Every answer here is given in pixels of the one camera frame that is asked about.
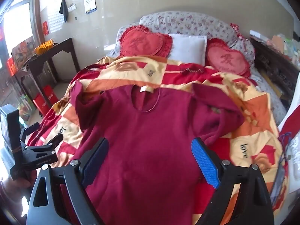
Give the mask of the person's left hand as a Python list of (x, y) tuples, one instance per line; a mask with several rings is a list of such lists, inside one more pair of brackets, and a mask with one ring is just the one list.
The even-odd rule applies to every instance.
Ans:
[(4, 201), (8, 201), (11, 204), (19, 205), (22, 197), (24, 196), (23, 191), (33, 187), (37, 177), (36, 170), (29, 173), (28, 178), (18, 178), (13, 180), (9, 177), (6, 180), (1, 181), (1, 198)]

